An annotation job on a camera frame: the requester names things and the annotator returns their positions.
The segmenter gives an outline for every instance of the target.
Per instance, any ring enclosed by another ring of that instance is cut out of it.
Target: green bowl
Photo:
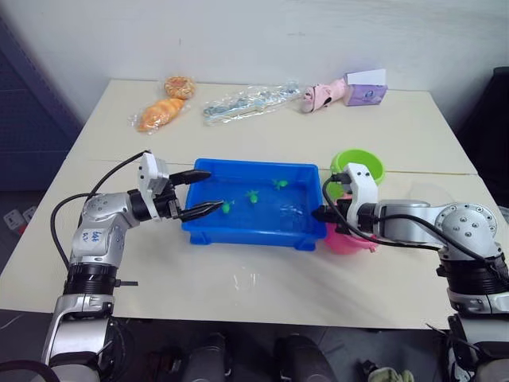
[[[382,183],[385,178],[385,169],[378,157],[368,151],[359,149],[346,150],[336,155],[332,159],[331,172],[343,172],[344,167],[348,163],[359,163],[361,165],[365,165],[373,179],[375,179],[375,183],[377,185]],[[329,183],[327,191],[333,200],[340,199],[344,194],[343,187],[338,183]]]

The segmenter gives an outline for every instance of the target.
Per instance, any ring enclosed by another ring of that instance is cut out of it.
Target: electrical outlet
[[[11,231],[17,231],[20,227],[26,225],[25,219],[16,209],[4,215],[3,221],[6,222],[7,227],[9,227]]]
[[[33,214],[35,213],[36,209],[37,207],[33,205],[32,207],[23,212],[23,217],[25,218],[27,223],[29,223],[32,220]]]

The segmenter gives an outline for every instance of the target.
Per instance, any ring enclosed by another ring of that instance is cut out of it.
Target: water
[[[218,209],[205,218],[194,220],[194,226],[313,233],[313,218],[304,182],[289,182],[286,187],[276,190],[271,179],[214,177],[195,186],[199,191],[196,203],[214,200],[234,203],[228,214]],[[258,191],[258,203],[250,202],[247,196],[250,191]]]

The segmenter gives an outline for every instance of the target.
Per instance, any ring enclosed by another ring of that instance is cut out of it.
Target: white table
[[[49,215],[66,196],[87,192],[116,162],[70,156],[0,278],[0,308],[51,312],[66,271],[49,235]],[[170,164],[172,172],[191,168]],[[322,171],[322,177],[328,173]],[[104,192],[136,188],[136,165],[114,175]],[[184,203],[187,188],[177,196]],[[486,205],[499,221],[497,239],[508,249],[507,225],[476,175],[388,173],[381,198],[421,198],[432,203]],[[83,201],[62,208],[57,231],[69,253]],[[115,291],[115,315],[243,322],[281,322],[378,328],[447,326],[446,281],[435,274],[430,251],[380,248],[376,253],[334,255],[292,248],[188,243],[176,221],[142,223],[127,233],[119,278],[139,286]]]
[[[161,97],[151,81],[112,80],[72,148],[71,156],[122,161],[142,149],[168,162],[197,158],[314,163],[328,169],[339,151],[363,148],[389,171],[476,173],[428,92],[389,91],[377,106],[336,102],[303,115],[292,107],[233,123],[205,126],[207,101],[242,85],[200,84],[191,108],[151,136],[128,123]]]

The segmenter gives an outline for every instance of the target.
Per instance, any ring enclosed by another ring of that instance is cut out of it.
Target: blue plastic tray
[[[321,186],[315,165],[238,162],[198,159],[195,168],[212,176],[189,187],[185,207],[223,200],[230,212],[218,209],[210,215],[182,224],[191,232],[191,243],[263,244],[313,251],[326,235],[325,225],[311,212],[321,204]],[[288,181],[277,190],[274,181]],[[258,191],[258,203],[247,193]]]

